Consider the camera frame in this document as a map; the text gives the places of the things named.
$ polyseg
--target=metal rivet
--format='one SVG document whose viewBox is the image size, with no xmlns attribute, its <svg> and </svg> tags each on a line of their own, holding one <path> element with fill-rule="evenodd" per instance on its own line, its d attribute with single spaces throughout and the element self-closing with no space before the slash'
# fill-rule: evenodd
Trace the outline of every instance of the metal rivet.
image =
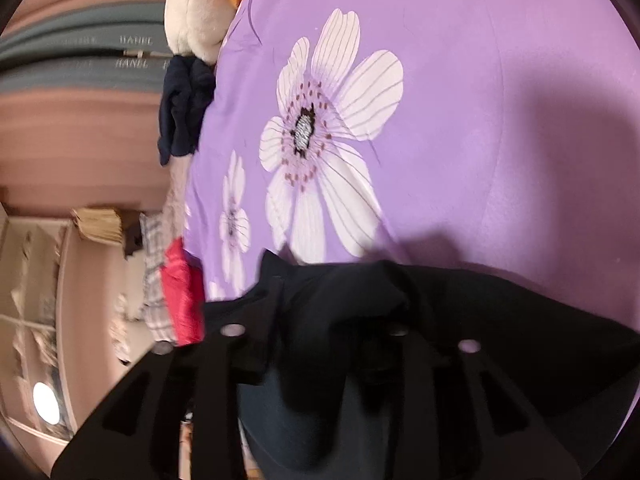
<svg viewBox="0 0 640 480">
<path fill-rule="evenodd" d="M 244 326 L 238 323 L 228 324 L 220 329 L 220 333 L 225 337 L 240 337 L 244 331 Z"/>
<path fill-rule="evenodd" d="M 463 339 L 458 343 L 458 349 L 465 354 L 477 354 L 482 345 L 475 339 Z"/>
<path fill-rule="evenodd" d="M 158 341 L 151 351 L 156 355 L 167 355 L 174 350 L 174 345 L 170 341 Z"/>
<path fill-rule="evenodd" d="M 393 337 L 404 337 L 409 333 L 409 329 L 400 323 L 392 323 L 389 325 L 389 335 Z"/>
</svg>

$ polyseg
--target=plaid shirt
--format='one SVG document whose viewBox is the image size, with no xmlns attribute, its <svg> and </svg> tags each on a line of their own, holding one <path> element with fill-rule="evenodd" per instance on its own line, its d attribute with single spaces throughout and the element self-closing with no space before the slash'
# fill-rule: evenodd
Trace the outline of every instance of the plaid shirt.
<svg viewBox="0 0 640 480">
<path fill-rule="evenodd" d="M 143 283 L 143 318 L 156 341 L 175 342 L 174 327 L 164 303 L 160 267 L 164 263 L 162 215 L 140 215 L 142 244 L 145 249 L 145 277 Z"/>
</svg>

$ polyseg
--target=red clothing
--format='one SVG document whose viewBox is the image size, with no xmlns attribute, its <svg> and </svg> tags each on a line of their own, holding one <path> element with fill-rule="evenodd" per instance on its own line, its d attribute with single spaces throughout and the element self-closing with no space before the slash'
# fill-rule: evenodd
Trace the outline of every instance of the red clothing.
<svg viewBox="0 0 640 480">
<path fill-rule="evenodd" d="M 160 268 L 162 291 L 174 324 L 178 346 L 198 343 L 204 338 L 204 281 L 202 270 L 187 263 L 182 238 L 176 238 L 164 254 Z"/>
</svg>

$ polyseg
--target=white stuffed animal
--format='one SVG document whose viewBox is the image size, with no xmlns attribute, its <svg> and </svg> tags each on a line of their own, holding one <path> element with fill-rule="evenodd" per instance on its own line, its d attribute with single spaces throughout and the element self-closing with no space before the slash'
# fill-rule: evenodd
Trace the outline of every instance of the white stuffed animal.
<svg viewBox="0 0 640 480">
<path fill-rule="evenodd" d="M 213 65 L 236 14 L 234 0 L 166 0 L 164 31 L 174 54 Z"/>
</svg>

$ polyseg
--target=white flower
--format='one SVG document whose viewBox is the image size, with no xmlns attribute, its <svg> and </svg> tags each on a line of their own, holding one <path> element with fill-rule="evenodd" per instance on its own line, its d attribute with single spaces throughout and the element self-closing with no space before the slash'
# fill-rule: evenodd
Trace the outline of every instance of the white flower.
<svg viewBox="0 0 640 480">
<path fill-rule="evenodd" d="M 225 291 L 216 282 L 209 282 L 207 293 L 207 301 L 221 301 L 225 299 Z"/>
<path fill-rule="evenodd" d="M 225 281 L 231 283 L 234 292 L 244 290 L 244 265 L 241 253 L 251 245 L 251 226 L 244 209 L 240 207 L 244 193 L 244 168 L 242 157 L 231 153 L 228 174 L 222 183 L 222 213 L 220 214 L 220 239 L 222 240 L 222 271 Z"/>
<path fill-rule="evenodd" d="M 301 38 L 280 72 L 280 115 L 260 139 L 260 161 L 274 172 L 266 197 L 273 243 L 287 239 L 306 263 L 324 261 L 322 200 L 340 241 L 361 256 L 380 224 L 380 204 L 362 156 L 345 140 L 375 139 L 402 98 L 402 64 L 379 50 L 351 67 L 360 44 L 360 20 L 334 10 L 308 65 Z"/>
</svg>

